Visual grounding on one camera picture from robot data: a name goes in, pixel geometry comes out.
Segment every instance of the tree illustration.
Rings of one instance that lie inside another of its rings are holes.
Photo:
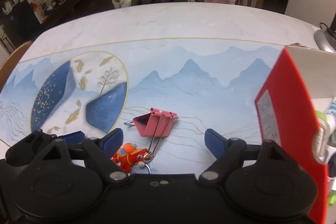
[[[113,85],[115,85],[119,79],[119,71],[114,69],[114,67],[110,67],[109,70],[106,70],[104,72],[104,74],[99,78],[100,81],[98,82],[98,85],[101,85],[101,91],[99,96],[102,94],[103,89],[106,85],[108,85],[109,87],[113,87]]]

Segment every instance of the circular artwork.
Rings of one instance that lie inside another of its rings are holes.
[[[117,121],[127,92],[127,73],[114,55],[87,52],[46,79],[31,111],[31,131],[58,136],[82,131],[103,137]]]

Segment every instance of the floor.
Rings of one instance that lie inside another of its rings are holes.
[[[285,14],[288,0],[264,0],[263,9]]]
[[[64,15],[58,25],[79,17],[114,9],[112,0],[81,0],[70,14]]]

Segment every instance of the toothpaste tube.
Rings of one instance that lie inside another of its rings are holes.
[[[326,150],[329,137],[336,129],[336,97],[331,101],[330,106],[325,112],[326,128],[325,134],[323,134],[322,145],[320,148],[320,156],[323,156]]]
[[[319,122],[319,133],[317,134],[316,137],[316,141],[315,141],[315,153],[319,156],[319,157],[323,157],[324,156],[324,151],[321,149],[322,148],[322,144],[323,144],[323,137],[326,134],[327,131],[327,119],[324,113],[320,112],[320,111],[315,111],[316,117],[318,119]]]

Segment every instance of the metal bolt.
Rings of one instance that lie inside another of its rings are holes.
[[[110,178],[113,180],[124,180],[127,177],[127,174],[124,172],[116,171],[110,174]]]
[[[161,181],[160,181],[160,184],[162,184],[162,185],[166,185],[166,184],[168,184],[168,183],[169,183],[168,180],[161,180]]]
[[[150,185],[153,186],[153,187],[160,186],[160,184],[157,181],[151,181]]]
[[[202,177],[206,180],[215,180],[218,179],[219,175],[216,172],[213,171],[206,171],[202,174]]]

